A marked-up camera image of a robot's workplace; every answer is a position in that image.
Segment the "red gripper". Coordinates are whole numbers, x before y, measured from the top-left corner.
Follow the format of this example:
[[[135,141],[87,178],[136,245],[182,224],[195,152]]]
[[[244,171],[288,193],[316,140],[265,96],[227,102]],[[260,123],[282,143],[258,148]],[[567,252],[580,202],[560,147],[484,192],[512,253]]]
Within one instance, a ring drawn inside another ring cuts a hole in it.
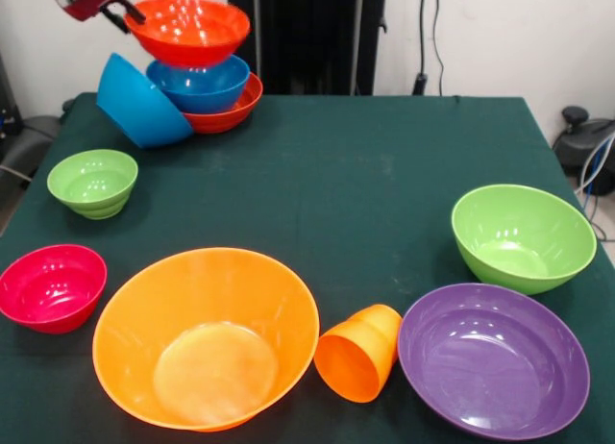
[[[108,21],[124,34],[130,32],[124,19],[109,10],[109,5],[119,3],[126,14],[137,24],[144,24],[146,16],[129,0],[55,0],[58,5],[68,14],[79,21],[86,21],[101,13]]]

